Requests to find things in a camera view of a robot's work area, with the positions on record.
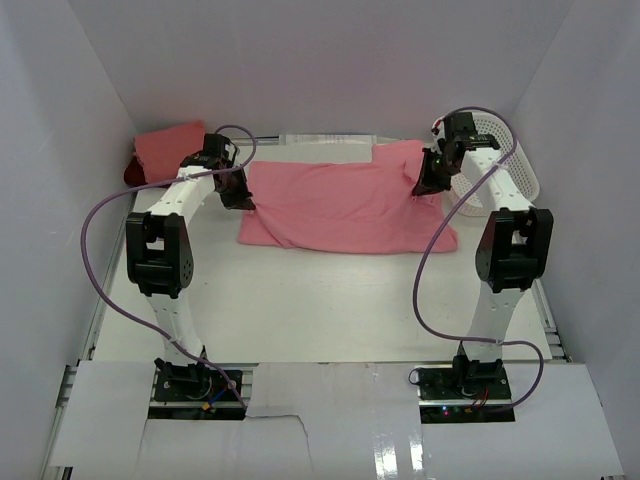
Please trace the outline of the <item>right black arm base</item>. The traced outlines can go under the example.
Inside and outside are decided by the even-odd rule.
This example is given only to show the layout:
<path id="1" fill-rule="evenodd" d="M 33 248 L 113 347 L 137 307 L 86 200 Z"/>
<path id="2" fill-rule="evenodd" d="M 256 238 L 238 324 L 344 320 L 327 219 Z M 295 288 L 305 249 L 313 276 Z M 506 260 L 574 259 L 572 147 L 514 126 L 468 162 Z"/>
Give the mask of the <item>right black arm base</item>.
<path id="1" fill-rule="evenodd" d="M 417 366 L 408 374 L 417 389 L 423 425 L 513 423 L 512 393 L 502 371 L 494 379 L 460 384 L 452 367 Z"/>

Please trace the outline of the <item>pink t-shirt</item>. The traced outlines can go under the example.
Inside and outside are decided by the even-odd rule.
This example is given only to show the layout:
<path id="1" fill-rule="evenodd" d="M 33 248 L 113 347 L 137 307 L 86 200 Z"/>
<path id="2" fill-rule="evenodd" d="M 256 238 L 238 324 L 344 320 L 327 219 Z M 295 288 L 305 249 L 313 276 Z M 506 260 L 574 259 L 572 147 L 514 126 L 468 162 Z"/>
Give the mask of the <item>pink t-shirt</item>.
<path id="1" fill-rule="evenodd" d="M 255 210 L 244 214 L 244 245 L 346 254 L 454 252 L 458 236 L 438 195 L 415 197 L 423 144 L 375 145 L 368 162 L 259 161 L 249 169 Z"/>

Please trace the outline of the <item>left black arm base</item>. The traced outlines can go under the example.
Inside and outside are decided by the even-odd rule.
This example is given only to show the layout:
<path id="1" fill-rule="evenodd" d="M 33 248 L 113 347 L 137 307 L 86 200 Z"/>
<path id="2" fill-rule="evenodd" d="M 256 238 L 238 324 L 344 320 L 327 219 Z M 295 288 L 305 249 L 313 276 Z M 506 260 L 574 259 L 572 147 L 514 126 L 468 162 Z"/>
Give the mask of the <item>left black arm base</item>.
<path id="1" fill-rule="evenodd" d="M 201 363 L 174 365 L 157 358 L 148 418 L 155 420 L 241 421 L 245 408 L 232 391 L 242 393 L 248 373 L 240 369 L 225 369 L 229 378 Z"/>

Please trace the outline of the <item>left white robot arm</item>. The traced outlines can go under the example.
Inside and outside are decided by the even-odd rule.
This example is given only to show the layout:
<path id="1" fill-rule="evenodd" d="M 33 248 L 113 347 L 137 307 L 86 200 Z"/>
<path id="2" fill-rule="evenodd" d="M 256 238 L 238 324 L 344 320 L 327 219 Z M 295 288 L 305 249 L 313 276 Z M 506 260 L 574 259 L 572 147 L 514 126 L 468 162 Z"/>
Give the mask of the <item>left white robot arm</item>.
<path id="1" fill-rule="evenodd" d="M 213 174 L 188 166 L 179 170 L 156 203 L 142 213 L 130 214 L 125 226 L 128 278 L 146 298 L 163 331 L 164 360 L 185 366 L 176 384 L 191 399 L 209 392 L 212 377 L 206 369 L 190 364 L 206 353 L 186 294 L 195 272 L 188 226 L 214 193 L 227 209 L 255 208 L 242 169 Z"/>

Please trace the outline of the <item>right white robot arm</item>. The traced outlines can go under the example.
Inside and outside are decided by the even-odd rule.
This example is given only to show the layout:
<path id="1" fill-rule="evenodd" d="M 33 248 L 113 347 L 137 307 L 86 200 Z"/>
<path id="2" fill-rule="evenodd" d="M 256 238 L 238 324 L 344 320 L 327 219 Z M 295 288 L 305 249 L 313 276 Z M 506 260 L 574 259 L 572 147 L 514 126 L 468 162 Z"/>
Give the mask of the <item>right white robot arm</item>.
<path id="1" fill-rule="evenodd" d="M 506 332 L 524 293 L 545 271 L 554 218 L 535 207 L 504 171 L 506 155 L 487 140 L 442 142 L 437 152 L 426 150 L 421 190 L 432 193 L 464 174 L 488 212 L 475 253 L 481 281 L 471 327 L 455 337 L 451 385 L 461 397 L 472 399 L 493 385 L 502 385 L 502 353 Z"/>

